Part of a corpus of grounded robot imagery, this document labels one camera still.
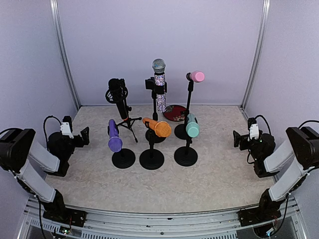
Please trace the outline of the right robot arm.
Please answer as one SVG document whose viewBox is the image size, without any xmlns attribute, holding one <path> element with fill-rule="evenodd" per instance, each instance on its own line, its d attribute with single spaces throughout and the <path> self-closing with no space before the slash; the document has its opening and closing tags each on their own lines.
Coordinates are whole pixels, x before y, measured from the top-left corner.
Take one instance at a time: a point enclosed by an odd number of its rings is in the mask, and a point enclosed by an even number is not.
<svg viewBox="0 0 319 239">
<path fill-rule="evenodd" d="M 257 118 L 248 120 L 248 134 L 233 131 L 233 145 L 248 152 L 248 159 L 259 178 L 282 175 L 266 189 L 255 208 L 238 212 L 240 224 L 249 226 L 281 216 L 280 206 L 299 188 L 309 173 L 319 167 L 319 134 L 303 122 L 299 127 L 286 129 L 287 139 L 276 146 L 271 132 L 259 129 Z"/>
</svg>

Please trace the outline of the teal microphone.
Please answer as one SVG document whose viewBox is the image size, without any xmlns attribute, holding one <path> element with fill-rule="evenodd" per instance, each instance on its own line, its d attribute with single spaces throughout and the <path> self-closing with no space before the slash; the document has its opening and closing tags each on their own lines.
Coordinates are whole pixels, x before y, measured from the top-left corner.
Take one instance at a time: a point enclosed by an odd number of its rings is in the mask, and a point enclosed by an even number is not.
<svg viewBox="0 0 319 239">
<path fill-rule="evenodd" d="M 187 135 L 191 138 L 195 138 L 199 135 L 200 127 L 197 122 L 196 116 L 192 113 L 189 113 L 187 116 L 185 131 Z"/>
</svg>

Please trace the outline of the black round-base stand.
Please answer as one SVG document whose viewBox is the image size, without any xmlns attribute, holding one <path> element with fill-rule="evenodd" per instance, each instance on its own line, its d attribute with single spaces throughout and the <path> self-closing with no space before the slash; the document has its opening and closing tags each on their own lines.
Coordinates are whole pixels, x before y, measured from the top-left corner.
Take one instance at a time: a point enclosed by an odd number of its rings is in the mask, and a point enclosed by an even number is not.
<svg viewBox="0 0 319 239">
<path fill-rule="evenodd" d="M 174 134 L 178 139 L 186 140 L 186 146 L 179 147 L 174 152 L 175 162 L 183 167 L 190 167 L 197 162 L 198 154 L 190 145 L 192 138 L 187 134 L 184 124 L 179 124 L 174 129 Z"/>
<path fill-rule="evenodd" d="M 156 134 L 154 130 L 149 127 L 148 129 L 150 148 L 141 153 L 139 162 L 144 169 L 156 170 L 164 164 L 164 155 L 159 150 L 154 149 Z"/>
<path fill-rule="evenodd" d="M 134 152 L 127 148 L 122 148 L 119 152 L 112 155 L 112 163 L 115 167 L 126 169 L 131 167 L 136 160 Z"/>
</svg>

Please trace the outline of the orange microphone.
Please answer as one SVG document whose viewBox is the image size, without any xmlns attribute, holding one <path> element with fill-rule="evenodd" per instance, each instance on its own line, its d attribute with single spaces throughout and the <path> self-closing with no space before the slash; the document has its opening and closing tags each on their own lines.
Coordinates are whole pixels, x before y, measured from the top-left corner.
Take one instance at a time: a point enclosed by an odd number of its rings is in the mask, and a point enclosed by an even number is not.
<svg viewBox="0 0 319 239">
<path fill-rule="evenodd" d="M 171 127 L 165 121 L 156 121 L 151 118 L 143 118 L 144 125 L 153 130 L 159 137 L 169 137 L 171 135 Z"/>
</svg>

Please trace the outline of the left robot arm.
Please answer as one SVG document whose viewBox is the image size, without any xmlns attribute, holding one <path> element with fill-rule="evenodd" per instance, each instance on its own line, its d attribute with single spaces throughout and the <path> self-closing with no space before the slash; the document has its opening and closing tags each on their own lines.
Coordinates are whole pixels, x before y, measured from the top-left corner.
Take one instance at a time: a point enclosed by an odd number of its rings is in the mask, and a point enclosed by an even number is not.
<svg viewBox="0 0 319 239">
<path fill-rule="evenodd" d="M 74 135 L 71 116 L 59 120 L 59 131 L 45 136 L 46 146 L 36 139 L 32 128 L 7 128 L 0 133 L 0 166 L 10 172 L 18 184 L 37 198 L 40 216 L 70 227 L 83 227 L 87 213 L 65 206 L 62 193 L 50 186 L 35 170 L 37 163 L 48 175 L 64 177 L 76 148 L 89 145 L 89 128 Z"/>
</svg>

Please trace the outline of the purple microphone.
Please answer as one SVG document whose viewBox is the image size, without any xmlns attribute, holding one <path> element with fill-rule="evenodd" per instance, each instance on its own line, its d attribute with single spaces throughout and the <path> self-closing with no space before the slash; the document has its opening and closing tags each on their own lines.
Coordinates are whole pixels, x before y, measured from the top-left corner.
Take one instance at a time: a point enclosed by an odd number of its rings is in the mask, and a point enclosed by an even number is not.
<svg viewBox="0 0 319 239">
<path fill-rule="evenodd" d="M 122 150 L 123 142 L 119 137 L 119 131 L 117 125 L 113 119 L 109 120 L 108 123 L 108 146 L 112 152 L 119 152 Z"/>
</svg>

